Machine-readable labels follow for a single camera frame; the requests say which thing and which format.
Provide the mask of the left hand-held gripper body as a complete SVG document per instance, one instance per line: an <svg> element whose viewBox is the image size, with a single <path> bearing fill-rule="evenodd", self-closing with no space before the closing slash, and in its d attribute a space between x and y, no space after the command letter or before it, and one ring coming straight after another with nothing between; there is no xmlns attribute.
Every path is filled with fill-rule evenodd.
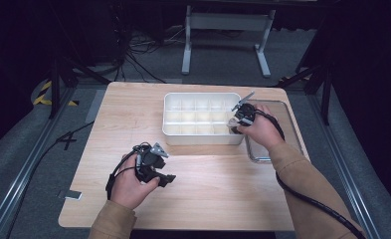
<svg viewBox="0 0 391 239"><path fill-rule="evenodd" d="M165 166L164 159L168 157L168 153L157 142L150 145L144 142L134 148L137 152L135 175L141 182L148 183L151 179L162 174L157 172L157 169L162 169Z"/></svg>

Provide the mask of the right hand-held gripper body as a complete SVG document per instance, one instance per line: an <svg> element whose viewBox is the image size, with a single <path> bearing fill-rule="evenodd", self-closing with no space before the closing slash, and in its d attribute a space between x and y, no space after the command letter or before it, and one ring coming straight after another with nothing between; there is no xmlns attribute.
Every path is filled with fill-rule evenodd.
<svg viewBox="0 0 391 239"><path fill-rule="evenodd" d="M248 103L250 97L255 93L250 92L247 96L240 99L238 103L232 108L234 114L234 120L236 123L243 126L250 126L255 120L255 107Z"/></svg>

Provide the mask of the white compartment storage box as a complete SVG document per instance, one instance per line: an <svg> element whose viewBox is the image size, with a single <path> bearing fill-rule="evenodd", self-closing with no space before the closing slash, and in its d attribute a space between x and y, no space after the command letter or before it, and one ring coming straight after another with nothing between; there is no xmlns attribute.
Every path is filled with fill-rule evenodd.
<svg viewBox="0 0 391 239"><path fill-rule="evenodd" d="M238 145L241 134L228 126L236 93L169 93L164 97L162 131L169 145Z"/></svg>

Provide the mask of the person's right hand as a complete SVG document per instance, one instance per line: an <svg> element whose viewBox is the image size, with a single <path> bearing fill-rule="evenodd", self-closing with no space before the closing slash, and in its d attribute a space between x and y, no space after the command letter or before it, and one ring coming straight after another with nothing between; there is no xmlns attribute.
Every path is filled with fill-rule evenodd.
<svg viewBox="0 0 391 239"><path fill-rule="evenodd" d="M277 128L264 116L256 116L252 125L239 125L237 130L242 134L249 136L267 150L271 150L273 146L284 142L284 139Z"/></svg>

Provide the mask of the person's left hand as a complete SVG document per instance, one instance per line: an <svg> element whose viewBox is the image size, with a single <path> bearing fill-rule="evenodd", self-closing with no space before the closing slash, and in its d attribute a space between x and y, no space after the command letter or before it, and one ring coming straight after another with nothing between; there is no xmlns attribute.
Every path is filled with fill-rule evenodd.
<svg viewBox="0 0 391 239"><path fill-rule="evenodd" d="M136 155L133 154L119 168L110 196L110 201L128 209L139 206L160 181L159 177L154 177L147 183L141 183L135 176L135 166Z"/></svg>

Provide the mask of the clear rectangular tray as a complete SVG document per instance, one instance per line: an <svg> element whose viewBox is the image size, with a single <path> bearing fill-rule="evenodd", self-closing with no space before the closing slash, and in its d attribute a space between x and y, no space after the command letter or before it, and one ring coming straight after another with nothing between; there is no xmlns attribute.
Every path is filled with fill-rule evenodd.
<svg viewBox="0 0 391 239"><path fill-rule="evenodd" d="M248 100L248 103L251 105L266 106L271 111L272 115L277 119L284 133L285 141L301 154L304 154L296 126L293 123L291 112L289 111L286 103L281 101L265 100ZM245 137L245 142L248 156L251 161L257 163L271 161L269 152L262 145L253 141L249 136Z"/></svg>

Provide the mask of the black tripod stand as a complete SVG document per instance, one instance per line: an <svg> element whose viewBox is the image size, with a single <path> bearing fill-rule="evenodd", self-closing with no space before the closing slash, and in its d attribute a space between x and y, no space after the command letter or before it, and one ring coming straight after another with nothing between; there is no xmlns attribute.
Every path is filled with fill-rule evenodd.
<svg viewBox="0 0 391 239"><path fill-rule="evenodd" d="M314 95L319 89L322 89L321 93L321 104L320 104L320 116L326 125L329 125L328 111L329 111L329 100L331 92L331 81L332 76L329 65L317 65L311 68L300 71L292 77L283 77L276 84L276 88L288 87L302 79L309 77L309 80L303 87L303 91L307 95Z"/></svg>
<svg viewBox="0 0 391 239"><path fill-rule="evenodd" d="M78 69L85 76L88 76L97 82L108 85L109 80L102 75L96 73L88 67L84 67L70 58L59 56L52 62L51 67L51 89L52 89L52 105L50 119L53 119L61 108L61 82L64 83L67 89L74 89L78 85L77 74L74 69Z"/></svg>

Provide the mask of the small white card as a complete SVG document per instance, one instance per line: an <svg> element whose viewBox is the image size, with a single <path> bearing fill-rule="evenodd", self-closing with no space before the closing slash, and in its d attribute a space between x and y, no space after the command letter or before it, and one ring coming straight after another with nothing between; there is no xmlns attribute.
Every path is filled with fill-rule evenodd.
<svg viewBox="0 0 391 239"><path fill-rule="evenodd" d="M79 191L74 190L61 190L58 195L60 199L72 199L72 200L80 200L82 194Z"/></svg>

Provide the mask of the yellow and black floor tape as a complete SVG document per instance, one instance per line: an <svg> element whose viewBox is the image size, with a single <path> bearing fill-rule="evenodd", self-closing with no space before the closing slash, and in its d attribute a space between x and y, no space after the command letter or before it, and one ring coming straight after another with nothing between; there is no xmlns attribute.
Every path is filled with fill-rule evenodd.
<svg viewBox="0 0 391 239"><path fill-rule="evenodd" d="M46 105L50 106L52 104L52 101L46 98L46 94L48 93L49 89L52 86L52 82L48 80L40 89L39 93L37 94L36 98L33 101L33 105Z"/></svg>

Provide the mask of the grey metal stand frame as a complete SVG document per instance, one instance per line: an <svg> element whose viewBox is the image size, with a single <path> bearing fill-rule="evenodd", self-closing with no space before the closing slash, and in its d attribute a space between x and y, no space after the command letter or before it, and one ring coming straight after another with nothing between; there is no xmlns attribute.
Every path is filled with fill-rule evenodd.
<svg viewBox="0 0 391 239"><path fill-rule="evenodd" d="M271 76L271 70L265 54L266 44L275 19L275 10L270 10L265 15L228 14L228 13L198 13L188 5L185 16L185 47L181 73L188 75L191 64L191 31L192 30L230 30L262 32L262 40L254 46L257 59L265 78Z"/></svg>

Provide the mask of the aluminium floor rail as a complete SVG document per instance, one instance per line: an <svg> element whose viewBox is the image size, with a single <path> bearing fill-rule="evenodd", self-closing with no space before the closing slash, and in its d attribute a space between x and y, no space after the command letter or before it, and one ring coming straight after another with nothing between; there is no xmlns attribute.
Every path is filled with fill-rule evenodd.
<svg viewBox="0 0 391 239"><path fill-rule="evenodd" d="M23 199L25 190L28 187L33 171L37 168L42 156L43 150L48 144L49 137L53 132L56 123L59 121L63 111L66 109L70 99L75 93L75 88L65 88L63 94L56 104L53 105L57 111L51 119L48 119L37 137L37 141L28 154L24 164L13 179L9 189L0 204L0 233L9 222L12 214L18 211L18 204Z"/></svg>
<svg viewBox="0 0 391 239"><path fill-rule="evenodd" d="M307 96L306 98L312 108L313 114L318 120L318 125L324 134L324 138L329 145L334 166L340 177L359 224L365 230L368 239L381 239L380 233L378 232L376 225L369 214L368 208L365 205L357 184L344 160L342 152L335 140L331 128L329 125L326 125L322 119L318 100L314 96Z"/></svg>

